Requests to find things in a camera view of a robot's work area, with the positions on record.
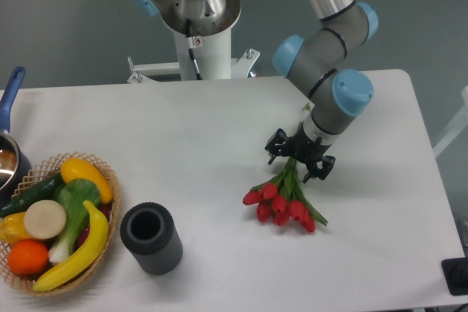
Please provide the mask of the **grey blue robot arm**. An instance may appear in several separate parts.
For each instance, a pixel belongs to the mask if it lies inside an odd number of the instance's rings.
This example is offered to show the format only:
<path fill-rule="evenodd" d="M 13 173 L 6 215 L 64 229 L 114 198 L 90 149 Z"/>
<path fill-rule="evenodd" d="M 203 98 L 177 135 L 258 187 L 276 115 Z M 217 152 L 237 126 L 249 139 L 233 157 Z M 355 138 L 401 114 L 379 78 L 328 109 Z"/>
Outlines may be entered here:
<path fill-rule="evenodd" d="M 279 130 L 266 144 L 270 157 L 288 156 L 307 168 L 306 179 L 323 180 L 334 167 L 328 149 L 371 101 L 368 77 L 336 65 L 376 32 L 376 12 L 356 0 L 309 0 L 322 26 L 310 39 L 288 37 L 272 63 L 313 104 L 293 136 Z M 231 78 L 231 29 L 240 0 L 132 0 L 149 17 L 160 16 L 172 31 L 183 80 Z"/>

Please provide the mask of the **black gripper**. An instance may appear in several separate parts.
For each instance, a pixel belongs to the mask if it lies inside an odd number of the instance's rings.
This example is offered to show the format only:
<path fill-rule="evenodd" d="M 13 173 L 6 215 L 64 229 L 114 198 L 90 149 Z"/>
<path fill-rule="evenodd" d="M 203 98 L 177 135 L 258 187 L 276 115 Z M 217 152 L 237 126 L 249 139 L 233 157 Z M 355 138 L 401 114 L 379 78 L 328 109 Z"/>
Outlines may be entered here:
<path fill-rule="evenodd" d="M 334 142 L 334 134 L 325 132 L 312 116 L 307 116 L 299 123 L 291 137 L 285 130 L 277 129 L 268 139 L 265 145 L 269 155 L 268 165 L 272 165 L 276 157 L 292 155 L 297 161 L 306 165 L 307 173 L 302 183 L 315 178 L 325 180 L 336 162 L 334 156 L 325 156 Z"/>

